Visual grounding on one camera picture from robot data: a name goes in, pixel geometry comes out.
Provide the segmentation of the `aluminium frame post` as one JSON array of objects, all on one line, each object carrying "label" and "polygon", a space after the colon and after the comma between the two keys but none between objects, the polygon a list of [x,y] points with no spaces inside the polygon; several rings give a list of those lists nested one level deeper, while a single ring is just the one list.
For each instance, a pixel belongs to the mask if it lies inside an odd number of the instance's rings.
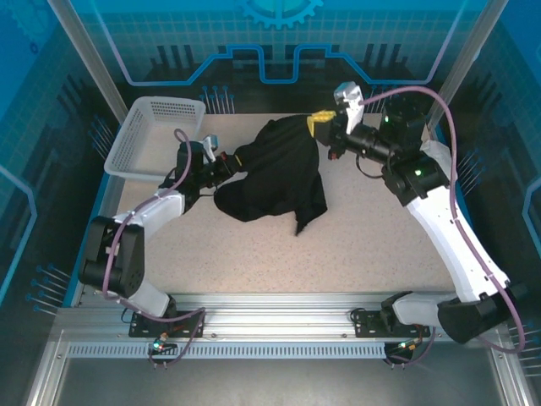
[{"label": "aluminium frame post", "polygon": [[47,0],[47,3],[95,81],[114,117],[119,123],[123,123],[128,115],[127,106],[73,5],[69,0]]},{"label": "aluminium frame post", "polygon": [[469,69],[478,57],[508,1],[509,0],[487,0],[469,37],[465,41],[461,51],[458,53],[457,59],[454,62],[449,75],[440,87],[439,94],[447,105],[450,105],[452,98],[466,78]]}]

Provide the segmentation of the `black t-shirt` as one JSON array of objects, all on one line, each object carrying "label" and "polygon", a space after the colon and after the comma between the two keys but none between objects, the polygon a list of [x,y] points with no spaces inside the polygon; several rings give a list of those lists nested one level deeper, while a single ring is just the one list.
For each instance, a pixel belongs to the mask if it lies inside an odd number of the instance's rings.
[{"label": "black t-shirt", "polygon": [[326,213],[319,148],[305,115],[269,121],[233,155],[238,171],[246,176],[215,192],[214,202],[223,213],[252,222],[292,212],[296,235]]}]

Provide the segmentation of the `white perforated plastic basket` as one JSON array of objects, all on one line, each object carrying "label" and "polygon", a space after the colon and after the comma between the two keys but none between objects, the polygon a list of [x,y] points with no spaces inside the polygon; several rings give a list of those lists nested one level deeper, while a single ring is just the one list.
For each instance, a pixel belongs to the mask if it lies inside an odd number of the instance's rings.
[{"label": "white perforated plastic basket", "polygon": [[197,140],[205,104],[199,100],[168,96],[142,96],[128,111],[104,164],[105,171],[120,178],[160,183],[176,166],[181,129]]}]

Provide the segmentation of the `aluminium mounting rail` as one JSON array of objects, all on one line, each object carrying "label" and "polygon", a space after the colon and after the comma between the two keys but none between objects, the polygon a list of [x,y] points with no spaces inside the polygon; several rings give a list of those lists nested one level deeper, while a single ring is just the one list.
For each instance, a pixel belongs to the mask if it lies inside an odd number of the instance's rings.
[{"label": "aluminium mounting rail", "polygon": [[[201,340],[233,342],[352,342],[349,313],[377,310],[389,293],[368,294],[178,294],[180,310],[206,309]],[[75,308],[62,308],[53,322],[52,341],[127,342],[123,309],[98,294],[84,294]]]}]

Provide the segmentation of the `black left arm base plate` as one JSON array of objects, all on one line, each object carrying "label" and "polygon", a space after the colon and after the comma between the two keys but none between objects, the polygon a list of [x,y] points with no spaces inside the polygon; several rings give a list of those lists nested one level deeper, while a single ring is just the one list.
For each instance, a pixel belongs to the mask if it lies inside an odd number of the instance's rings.
[{"label": "black left arm base plate", "polygon": [[200,313],[175,322],[159,322],[132,314],[128,335],[136,338],[157,338],[166,333],[170,338],[189,338],[199,320]]}]

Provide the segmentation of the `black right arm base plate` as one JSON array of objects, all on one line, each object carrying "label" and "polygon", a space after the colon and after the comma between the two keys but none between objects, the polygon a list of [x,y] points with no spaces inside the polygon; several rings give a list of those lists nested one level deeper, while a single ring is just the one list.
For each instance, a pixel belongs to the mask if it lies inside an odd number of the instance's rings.
[{"label": "black right arm base plate", "polygon": [[349,313],[356,338],[428,338],[430,328],[420,325],[405,325],[394,316],[388,321],[379,310],[353,309]]}]

